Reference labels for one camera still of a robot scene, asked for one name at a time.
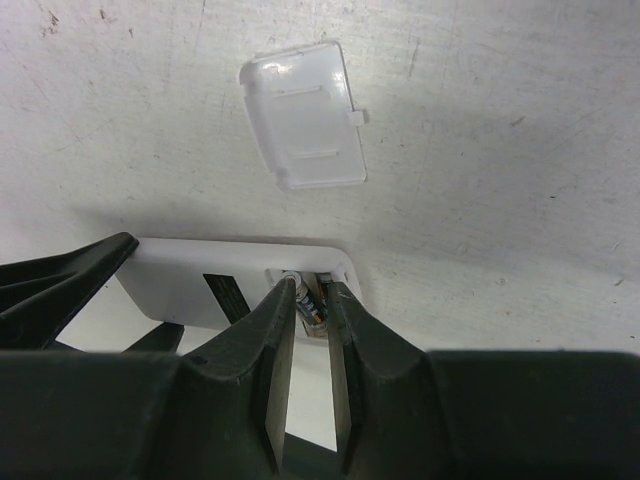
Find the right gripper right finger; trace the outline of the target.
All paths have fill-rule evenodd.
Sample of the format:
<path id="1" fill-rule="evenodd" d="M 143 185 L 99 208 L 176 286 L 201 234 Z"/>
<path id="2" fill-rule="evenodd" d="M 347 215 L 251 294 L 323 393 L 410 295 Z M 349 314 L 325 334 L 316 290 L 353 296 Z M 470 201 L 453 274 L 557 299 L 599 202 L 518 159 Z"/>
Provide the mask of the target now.
<path id="1" fill-rule="evenodd" d="M 636 355 L 423 351 L 339 282 L 328 311 L 344 477 L 638 477 Z"/>

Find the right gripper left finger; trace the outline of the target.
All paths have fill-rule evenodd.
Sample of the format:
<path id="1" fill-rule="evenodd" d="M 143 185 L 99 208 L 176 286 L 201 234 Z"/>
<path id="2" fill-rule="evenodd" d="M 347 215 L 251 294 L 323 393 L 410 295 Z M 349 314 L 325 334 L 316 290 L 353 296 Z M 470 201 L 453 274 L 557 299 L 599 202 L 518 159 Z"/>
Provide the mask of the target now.
<path id="1" fill-rule="evenodd" d="M 5 479 L 271 479 L 279 473 L 295 288 L 280 281 L 192 352 L 1 357 Z"/>

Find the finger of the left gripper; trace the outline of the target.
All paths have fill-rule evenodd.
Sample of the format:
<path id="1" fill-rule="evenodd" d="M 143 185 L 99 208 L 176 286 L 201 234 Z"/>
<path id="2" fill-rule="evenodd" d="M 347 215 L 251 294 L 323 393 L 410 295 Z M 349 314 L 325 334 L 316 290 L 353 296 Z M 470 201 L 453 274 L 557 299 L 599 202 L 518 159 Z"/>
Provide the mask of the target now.
<path id="1" fill-rule="evenodd" d="M 162 322 L 125 350 L 129 352 L 175 353 L 182 340 L 184 326 Z"/>
<path id="2" fill-rule="evenodd" d="M 121 232 L 68 253 L 3 265 L 1 348 L 48 348 L 138 245 Z"/>

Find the red and white remote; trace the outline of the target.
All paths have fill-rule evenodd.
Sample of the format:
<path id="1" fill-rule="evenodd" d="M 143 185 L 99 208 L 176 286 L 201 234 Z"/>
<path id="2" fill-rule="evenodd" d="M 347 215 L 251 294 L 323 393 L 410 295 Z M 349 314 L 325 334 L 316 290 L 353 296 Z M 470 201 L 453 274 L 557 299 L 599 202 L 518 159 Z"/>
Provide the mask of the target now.
<path id="1" fill-rule="evenodd" d="M 351 259 L 326 246 L 142 238 L 116 277 L 149 319 L 222 331 L 287 271 L 316 295 L 321 280 L 333 280 L 362 297 Z"/>

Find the white battery cover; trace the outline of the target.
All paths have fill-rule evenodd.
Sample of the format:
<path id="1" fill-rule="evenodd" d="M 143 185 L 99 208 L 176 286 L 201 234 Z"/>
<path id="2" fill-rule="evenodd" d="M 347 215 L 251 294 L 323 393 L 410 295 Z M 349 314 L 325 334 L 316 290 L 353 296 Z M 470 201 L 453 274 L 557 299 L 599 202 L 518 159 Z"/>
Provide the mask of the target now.
<path id="1" fill-rule="evenodd" d="M 238 79 L 260 157 L 280 190 L 366 181 L 359 135 L 366 114 L 354 107 L 338 42 L 256 57 Z"/>

